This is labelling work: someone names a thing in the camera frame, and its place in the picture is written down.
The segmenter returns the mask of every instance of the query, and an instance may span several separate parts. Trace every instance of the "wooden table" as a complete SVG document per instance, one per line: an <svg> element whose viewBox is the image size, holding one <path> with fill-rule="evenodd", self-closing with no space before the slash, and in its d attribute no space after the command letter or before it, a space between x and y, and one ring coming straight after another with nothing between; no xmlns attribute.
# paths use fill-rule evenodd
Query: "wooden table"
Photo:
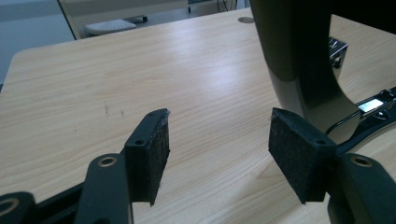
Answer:
<svg viewBox="0 0 396 224"><path fill-rule="evenodd" d="M279 106L249 9L17 54L0 93L0 195L38 202L84 180L120 152L149 111L167 107L171 154L157 201L136 223L328 223L327 204L301 205L267 151ZM396 38L332 18L349 44L339 79L358 102L396 86ZM396 129L359 149L396 178Z"/></svg>

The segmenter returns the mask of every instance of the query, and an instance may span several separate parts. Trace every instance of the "black cable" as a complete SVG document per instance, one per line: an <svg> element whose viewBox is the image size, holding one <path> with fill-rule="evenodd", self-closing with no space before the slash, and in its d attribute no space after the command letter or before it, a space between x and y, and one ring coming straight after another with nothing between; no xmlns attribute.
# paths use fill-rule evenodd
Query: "black cable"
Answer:
<svg viewBox="0 0 396 224"><path fill-rule="evenodd" d="M225 6L225 10L228 11L227 4L225 4L225 0L223 0L223 3L224 3L224 6Z"/></svg>

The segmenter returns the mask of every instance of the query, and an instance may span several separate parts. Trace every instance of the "wall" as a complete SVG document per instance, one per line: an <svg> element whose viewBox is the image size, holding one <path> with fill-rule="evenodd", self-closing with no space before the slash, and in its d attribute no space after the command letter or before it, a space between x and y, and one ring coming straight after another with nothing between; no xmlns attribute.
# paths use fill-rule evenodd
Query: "wall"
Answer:
<svg viewBox="0 0 396 224"><path fill-rule="evenodd" d="M18 51L73 40L57 0L0 0L0 88Z"/></svg>

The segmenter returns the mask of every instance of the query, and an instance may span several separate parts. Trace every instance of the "light wood grain surface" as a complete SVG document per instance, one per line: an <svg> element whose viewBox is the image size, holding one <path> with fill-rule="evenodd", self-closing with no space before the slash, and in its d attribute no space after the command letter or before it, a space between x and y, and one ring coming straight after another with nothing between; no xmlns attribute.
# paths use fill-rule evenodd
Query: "light wood grain surface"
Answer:
<svg viewBox="0 0 396 224"><path fill-rule="evenodd" d="M279 106L249 9L17 54L0 93L0 195L38 202L120 152L149 111L166 107L171 154L153 207L136 223L329 223L326 203L301 205L267 151ZM339 82L354 102L396 86L395 35L332 18L349 44ZM358 153L396 178L396 129Z"/></svg>

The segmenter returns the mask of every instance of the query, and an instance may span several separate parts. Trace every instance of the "clamp jaw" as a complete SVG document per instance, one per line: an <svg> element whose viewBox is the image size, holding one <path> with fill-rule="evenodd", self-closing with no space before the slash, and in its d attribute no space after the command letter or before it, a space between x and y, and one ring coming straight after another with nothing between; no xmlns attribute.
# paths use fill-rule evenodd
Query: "clamp jaw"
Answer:
<svg viewBox="0 0 396 224"><path fill-rule="evenodd" d="M0 196L1 224L134 223L132 203L154 205L169 156L167 109L148 113L120 154L94 159L84 183L35 203L28 192Z"/></svg>

